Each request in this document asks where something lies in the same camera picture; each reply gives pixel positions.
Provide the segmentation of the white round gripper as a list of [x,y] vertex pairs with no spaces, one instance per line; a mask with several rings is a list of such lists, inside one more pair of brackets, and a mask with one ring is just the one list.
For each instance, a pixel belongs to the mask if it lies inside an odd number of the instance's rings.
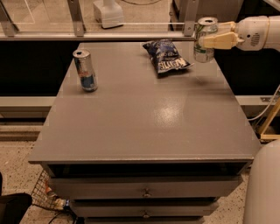
[[234,21],[218,23],[218,33],[200,37],[199,45],[213,49],[237,46],[243,51],[259,51],[265,44],[269,24],[270,20],[265,16],[247,17],[236,26]]

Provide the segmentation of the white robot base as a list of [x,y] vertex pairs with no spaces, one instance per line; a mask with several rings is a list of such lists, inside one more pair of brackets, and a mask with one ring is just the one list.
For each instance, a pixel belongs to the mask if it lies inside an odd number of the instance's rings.
[[94,18],[103,29],[124,24],[123,8],[116,0],[94,0]]

